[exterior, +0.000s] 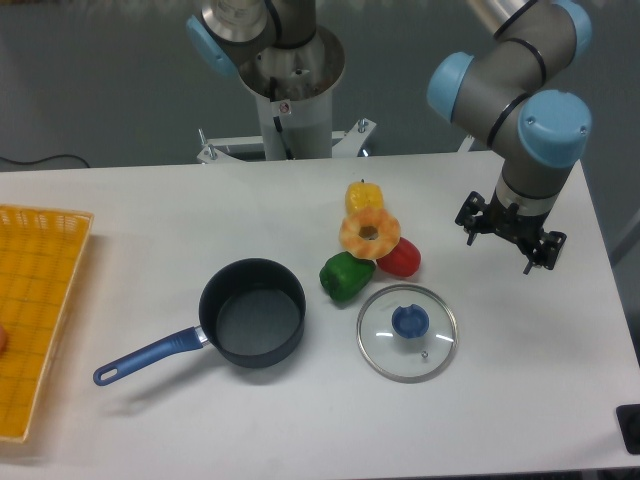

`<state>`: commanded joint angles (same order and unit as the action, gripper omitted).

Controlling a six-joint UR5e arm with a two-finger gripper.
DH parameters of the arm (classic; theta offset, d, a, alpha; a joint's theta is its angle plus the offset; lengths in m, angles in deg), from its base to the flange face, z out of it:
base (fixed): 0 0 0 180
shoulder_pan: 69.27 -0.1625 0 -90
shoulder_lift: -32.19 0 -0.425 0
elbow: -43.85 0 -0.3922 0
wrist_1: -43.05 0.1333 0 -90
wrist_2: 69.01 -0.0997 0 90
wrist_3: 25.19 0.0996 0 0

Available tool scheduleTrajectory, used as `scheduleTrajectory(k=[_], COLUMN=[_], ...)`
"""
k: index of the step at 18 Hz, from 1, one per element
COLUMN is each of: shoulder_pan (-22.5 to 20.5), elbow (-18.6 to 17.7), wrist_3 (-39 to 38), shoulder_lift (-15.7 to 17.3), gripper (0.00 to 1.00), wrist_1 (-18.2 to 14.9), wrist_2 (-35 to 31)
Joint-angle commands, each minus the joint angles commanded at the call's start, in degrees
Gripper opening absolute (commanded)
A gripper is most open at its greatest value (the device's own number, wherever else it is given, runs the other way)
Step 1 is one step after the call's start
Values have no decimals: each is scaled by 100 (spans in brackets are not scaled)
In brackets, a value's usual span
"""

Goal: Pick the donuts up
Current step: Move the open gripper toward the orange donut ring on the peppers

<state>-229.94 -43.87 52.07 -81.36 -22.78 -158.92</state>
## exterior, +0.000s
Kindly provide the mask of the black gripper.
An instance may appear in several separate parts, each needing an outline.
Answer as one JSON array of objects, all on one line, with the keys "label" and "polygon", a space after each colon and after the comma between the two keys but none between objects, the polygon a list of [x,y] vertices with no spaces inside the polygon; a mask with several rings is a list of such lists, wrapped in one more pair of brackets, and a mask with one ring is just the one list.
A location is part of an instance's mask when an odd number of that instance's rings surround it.
[{"label": "black gripper", "polygon": [[544,231],[544,222],[553,205],[553,196],[531,198],[516,193],[508,185],[497,185],[488,207],[485,199],[472,191],[456,215],[455,223],[466,232],[467,245],[485,233],[515,244],[527,258],[525,275],[533,268],[551,271],[567,240],[563,232]]}]

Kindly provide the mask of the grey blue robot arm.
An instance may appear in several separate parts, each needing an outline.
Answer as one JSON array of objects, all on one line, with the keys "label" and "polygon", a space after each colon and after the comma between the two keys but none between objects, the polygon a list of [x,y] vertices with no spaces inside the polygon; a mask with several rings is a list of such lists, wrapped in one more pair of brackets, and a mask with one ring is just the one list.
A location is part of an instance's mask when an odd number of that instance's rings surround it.
[{"label": "grey blue robot arm", "polygon": [[[426,99],[504,164],[492,197],[471,193],[456,223],[470,238],[493,234],[514,244],[530,267],[552,269],[566,237],[544,224],[583,155],[592,117],[580,98],[546,84],[588,47],[591,22],[572,1],[475,1],[472,9],[496,47],[479,59],[449,55]],[[211,69],[238,75],[253,94],[268,159],[358,152],[364,123],[332,139],[332,94],[345,53],[318,24],[314,2],[208,1],[186,31]]]}]

